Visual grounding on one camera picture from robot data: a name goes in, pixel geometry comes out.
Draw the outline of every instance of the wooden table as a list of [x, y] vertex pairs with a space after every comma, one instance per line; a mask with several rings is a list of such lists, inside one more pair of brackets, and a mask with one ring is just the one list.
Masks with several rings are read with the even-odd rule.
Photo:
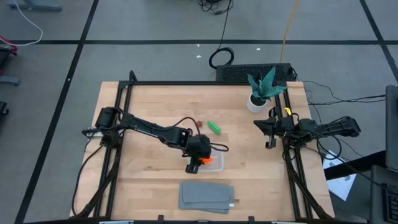
[[[117, 86], [117, 82], [102, 83], [93, 126], [100, 109], [114, 105]], [[288, 87], [292, 111], [300, 118], [310, 118], [303, 83], [290, 82]], [[268, 102], [264, 112], [253, 114], [246, 108], [250, 93], [250, 86], [133, 86], [130, 113], [161, 126], [170, 126], [185, 116], [214, 121], [221, 128], [221, 135], [214, 134], [207, 125], [201, 128], [201, 132], [212, 142], [228, 145], [230, 150], [224, 154], [223, 172], [187, 174], [187, 158], [181, 157], [181, 151], [171, 149], [150, 136], [126, 131], [112, 219], [156, 220], [158, 215], [164, 215], [165, 220], [244, 221], [248, 216], [254, 216], [258, 221], [294, 220], [282, 143], [278, 139], [277, 147], [266, 149], [267, 136], [263, 136], [252, 122], [267, 119], [275, 100]], [[189, 120], [179, 126], [194, 129]], [[90, 142], [84, 159], [98, 148], [99, 141], [94, 139]], [[316, 149], [314, 142], [308, 146]], [[102, 150], [95, 155], [83, 170], [75, 202], [77, 211], [98, 188], [104, 152]], [[302, 149], [302, 161], [309, 191], [325, 211], [334, 216], [320, 156]], [[232, 185], [235, 207], [228, 215], [179, 210], [179, 185], [186, 180]], [[300, 212], [305, 217], [299, 190], [298, 195]], [[106, 192], [101, 214], [104, 214], [107, 199]]]

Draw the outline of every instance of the yellow cable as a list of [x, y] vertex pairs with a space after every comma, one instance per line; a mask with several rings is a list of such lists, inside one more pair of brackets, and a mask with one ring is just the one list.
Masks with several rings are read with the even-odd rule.
[[282, 59], [284, 58], [284, 51], [285, 51], [285, 42], [286, 42], [286, 38], [287, 35], [289, 34], [289, 29], [290, 26], [292, 25], [293, 22], [293, 18], [294, 18], [294, 14], [296, 13], [296, 9], [297, 9], [297, 5], [299, 4], [299, 0], [296, 0], [296, 2], [294, 3], [294, 8], [293, 8], [293, 12], [290, 15], [290, 19], [289, 19], [289, 23], [287, 24], [286, 27], [286, 32], [285, 32], [285, 37], [284, 37], [284, 41], [282, 43], [282, 52], [280, 53], [280, 60], [279, 63], [282, 63]]

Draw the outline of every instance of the white cable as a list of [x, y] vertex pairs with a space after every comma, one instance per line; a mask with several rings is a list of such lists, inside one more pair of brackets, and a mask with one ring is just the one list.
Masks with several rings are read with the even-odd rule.
[[21, 9], [19, 9], [18, 3], [17, 3], [15, 0], [12, 0], [12, 1], [14, 2], [15, 6], [17, 7], [17, 9], [18, 9], [18, 11], [20, 12], [20, 14], [21, 14], [28, 22], [30, 22], [33, 26], [36, 26], [36, 28], [38, 28], [38, 29], [40, 30], [40, 32], [41, 32], [40, 38], [39, 38], [38, 40], [36, 40], [36, 41], [33, 41], [33, 42], [31, 42], [31, 43], [27, 43], [27, 44], [12, 44], [12, 43], [6, 42], [6, 41], [3, 40], [2, 38], [0, 38], [0, 40], [3, 41], [4, 43], [8, 44], [8, 45], [17, 46], [17, 47], [28, 46], [28, 45], [31, 45], [31, 44], [36, 44], [36, 43], [38, 43], [39, 41], [41, 41], [41, 40], [42, 40], [42, 37], [43, 37], [43, 30], [40, 29], [40, 27], [38, 27], [36, 24], [34, 24], [34, 23], [33, 23], [32, 21], [30, 21], [28, 18], [26, 18], [26, 16], [22, 13]]

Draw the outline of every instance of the gray towel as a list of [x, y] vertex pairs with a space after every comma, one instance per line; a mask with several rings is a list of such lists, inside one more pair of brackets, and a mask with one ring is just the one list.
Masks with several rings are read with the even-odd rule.
[[228, 214], [230, 203], [234, 203], [232, 186], [206, 182], [183, 182], [180, 185], [180, 209]]

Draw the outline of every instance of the green plant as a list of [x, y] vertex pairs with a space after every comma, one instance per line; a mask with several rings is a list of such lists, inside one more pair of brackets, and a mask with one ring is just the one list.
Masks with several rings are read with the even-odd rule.
[[286, 86], [272, 86], [275, 78], [275, 67], [268, 72], [263, 80], [259, 80], [259, 84], [254, 81], [253, 76], [248, 74], [248, 81], [253, 90], [252, 95], [261, 101], [266, 101], [270, 97], [276, 96], [287, 89]]

